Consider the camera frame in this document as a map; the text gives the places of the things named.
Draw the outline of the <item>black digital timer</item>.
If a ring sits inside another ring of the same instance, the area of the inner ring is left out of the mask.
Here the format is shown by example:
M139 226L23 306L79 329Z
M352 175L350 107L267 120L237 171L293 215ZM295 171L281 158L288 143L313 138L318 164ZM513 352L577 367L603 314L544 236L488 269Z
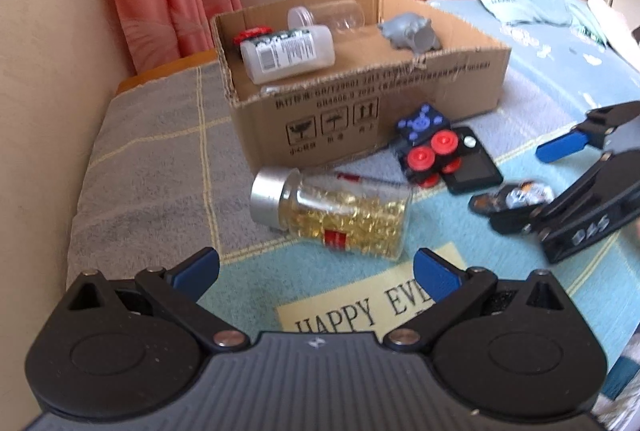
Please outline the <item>black digital timer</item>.
M442 174L452 195L462 195L501 185L503 175L472 128L456 126L460 165L454 172Z

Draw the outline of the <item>glass jar of gold capsules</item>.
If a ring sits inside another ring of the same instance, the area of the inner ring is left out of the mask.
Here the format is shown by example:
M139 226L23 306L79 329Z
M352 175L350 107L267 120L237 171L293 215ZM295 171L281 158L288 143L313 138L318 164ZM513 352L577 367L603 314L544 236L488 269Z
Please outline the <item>glass jar of gold capsules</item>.
M250 217L329 249L397 260L411 200L408 185L388 180L265 168L250 188Z

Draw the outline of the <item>black toy train car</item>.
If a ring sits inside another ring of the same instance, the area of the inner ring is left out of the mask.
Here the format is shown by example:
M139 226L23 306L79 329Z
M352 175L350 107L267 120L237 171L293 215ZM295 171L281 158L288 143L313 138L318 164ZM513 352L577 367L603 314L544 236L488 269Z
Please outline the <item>black toy train car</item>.
M390 151L410 184L431 188L460 168L459 136L450 121L428 102L398 120L395 132Z

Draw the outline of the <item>grey animal figurine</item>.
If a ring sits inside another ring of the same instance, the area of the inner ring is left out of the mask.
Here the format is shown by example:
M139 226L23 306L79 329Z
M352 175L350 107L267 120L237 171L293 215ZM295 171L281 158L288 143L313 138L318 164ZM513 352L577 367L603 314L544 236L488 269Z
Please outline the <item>grey animal figurine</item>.
M402 13L381 21L378 30L394 50L411 50L414 56L442 49L431 19L416 13Z

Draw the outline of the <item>white cotton swab container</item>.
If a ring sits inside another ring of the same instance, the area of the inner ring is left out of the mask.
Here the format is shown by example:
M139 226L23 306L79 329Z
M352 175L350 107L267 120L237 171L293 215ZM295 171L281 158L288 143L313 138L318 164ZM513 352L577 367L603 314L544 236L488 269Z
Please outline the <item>white cotton swab container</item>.
M245 72L256 85L299 76L335 64L333 36L326 26L273 32L240 44Z

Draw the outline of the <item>red toy train car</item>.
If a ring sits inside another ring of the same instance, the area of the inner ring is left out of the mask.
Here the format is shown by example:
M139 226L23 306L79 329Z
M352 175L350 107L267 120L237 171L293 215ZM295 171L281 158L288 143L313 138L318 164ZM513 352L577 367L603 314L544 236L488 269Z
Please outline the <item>red toy train car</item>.
M248 28L235 35L232 42L234 46L240 46L245 41L259 38L260 36L270 34L271 32L272 29L265 26Z

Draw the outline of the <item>clear plastic jar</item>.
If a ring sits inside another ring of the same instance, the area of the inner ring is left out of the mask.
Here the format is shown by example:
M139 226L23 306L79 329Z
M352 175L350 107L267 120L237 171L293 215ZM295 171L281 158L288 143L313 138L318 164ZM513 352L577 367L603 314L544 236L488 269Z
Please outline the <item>clear plastic jar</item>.
M362 7L355 0L337 0L295 6L286 16L289 29L326 26L332 33L345 34L366 25Z

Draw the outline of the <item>blue floral bed sheet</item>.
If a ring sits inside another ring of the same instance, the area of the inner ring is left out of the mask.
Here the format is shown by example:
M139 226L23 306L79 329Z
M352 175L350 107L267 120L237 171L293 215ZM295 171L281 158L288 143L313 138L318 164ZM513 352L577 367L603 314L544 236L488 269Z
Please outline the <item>blue floral bed sheet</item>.
M612 48L570 27L502 24L480 0L429 0L511 47L499 106L472 125L529 140L584 119L590 109L639 98L639 73Z

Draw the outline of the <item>checked table cloth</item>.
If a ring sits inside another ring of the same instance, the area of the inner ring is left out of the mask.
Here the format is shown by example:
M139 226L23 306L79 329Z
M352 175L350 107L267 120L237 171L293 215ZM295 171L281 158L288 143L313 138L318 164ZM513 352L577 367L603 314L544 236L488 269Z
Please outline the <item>checked table cloth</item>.
M412 273L411 255L421 247L506 278L544 264L530 240L496 235L464 197L440 187L414 199L405 253L395 261L333 252L265 229L250 219L252 177L225 109L217 64L113 100L82 186L68 275L95 267L107 277L130 277L213 246L221 276L203 304L250 335L382 335L431 304ZM518 140L472 122L507 180L538 178L559 192L597 157L588 149L555 164L537 161L537 143L566 126Z

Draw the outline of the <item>wooden bedside table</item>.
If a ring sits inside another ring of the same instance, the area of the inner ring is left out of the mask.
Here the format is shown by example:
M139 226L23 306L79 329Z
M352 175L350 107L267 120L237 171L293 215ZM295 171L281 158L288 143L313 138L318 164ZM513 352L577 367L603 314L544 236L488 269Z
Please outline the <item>wooden bedside table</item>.
M131 78L122 81L122 83L117 87L115 95L126 93L133 88L144 85L150 81L163 79L166 78L166 76L172 76L175 73L208 64L216 59L216 50L206 50L206 52L196 53L188 57L168 62L168 64L139 73L137 76L132 76Z

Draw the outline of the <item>open cardboard box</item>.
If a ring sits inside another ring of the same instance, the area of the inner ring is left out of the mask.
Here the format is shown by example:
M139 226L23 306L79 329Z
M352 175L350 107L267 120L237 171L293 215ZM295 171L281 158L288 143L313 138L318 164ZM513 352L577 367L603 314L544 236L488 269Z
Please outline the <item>open cardboard box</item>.
M336 36L332 67L265 88L250 81L234 38L254 27L283 30L290 8L330 1L337 0L282 0L212 21L224 93L252 171L313 168L371 154L424 102L451 121L498 106L510 46L420 0L355 0L366 24ZM431 19L441 50L414 57L382 37L379 22L408 12Z

